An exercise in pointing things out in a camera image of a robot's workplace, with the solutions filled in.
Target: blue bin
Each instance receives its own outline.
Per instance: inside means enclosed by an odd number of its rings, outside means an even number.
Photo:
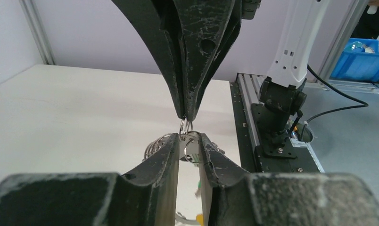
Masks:
[[[373,48],[375,53],[342,52],[331,78],[379,82],[379,47],[375,39],[349,39],[349,43],[360,41]]]

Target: black cable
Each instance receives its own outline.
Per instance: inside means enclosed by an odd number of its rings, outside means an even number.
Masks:
[[[324,81],[322,78],[320,78],[319,75],[317,75],[317,73],[315,71],[313,71],[313,69],[310,67],[310,65],[308,64],[307,65],[307,70],[317,79],[319,80],[321,83],[323,83],[324,85],[326,85],[327,87],[329,87],[330,89],[332,89],[333,91],[335,91],[336,93],[340,94],[341,96],[343,97],[346,97],[350,100],[353,100],[355,102],[358,102],[362,105],[355,105],[355,106],[349,106],[349,107],[341,107],[341,108],[337,108],[337,109],[333,109],[333,110],[329,110],[329,111],[325,111],[325,112],[322,112],[322,113],[319,113],[317,115],[314,115],[312,117],[310,117],[308,120],[306,120],[306,124],[303,126],[302,128],[302,132],[301,132],[301,141],[303,141],[303,136],[305,134],[305,129],[307,127],[307,125],[310,123],[311,120],[317,118],[317,117],[320,117],[322,115],[325,115],[325,114],[329,114],[329,113],[332,113],[332,112],[338,112],[338,111],[342,111],[342,110],[347,110],[347,109],[354,109],[354,108],[360,108],[360,107],[368,107],[369,104],[362,101],[362,100],[359,100],[357,98],[354,98],[346,93],[343,93],[342,91],[339,91],[337,88],[333,87],[331,84],[329,84],[328,82]]]

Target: white tabletop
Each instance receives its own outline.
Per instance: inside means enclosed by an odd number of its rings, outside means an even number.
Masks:
[[[0,181],[27,172],[125,173],[149,142],[178,132],[161,75],[36,65],[0,85]],[[230,84],[211,81],[194,129],[238,165]],[[202,212],[198,169],[180,162],[177,210]]]

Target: white wall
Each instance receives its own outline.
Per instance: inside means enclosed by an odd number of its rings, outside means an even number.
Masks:
[[[320,69],[354,0],[332,0],[311,54]],[[141,38],[111,0],[35,0],[58,65],[160,73]],[[240,35],[215,79],[237,72],[266,74],[284,26],[288,1],[262,0],[255,18],[243,20]]]
[[[17,0],[0,0],[0,83],[42,64],[23,10]]]

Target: screw hole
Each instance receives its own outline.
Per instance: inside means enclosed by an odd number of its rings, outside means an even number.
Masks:
[[[126,178],[127,180],[132,180],[134,178],[136,178],[137,176],[133,173],[126,173],[126,174],[123,174],[122,175],[124,178]]]
[[[208,53],[208,54],[212,53],[215,47],[216,47],[216,44],[212,40],[203,39],[201,41],[201,48],[205,53]]]

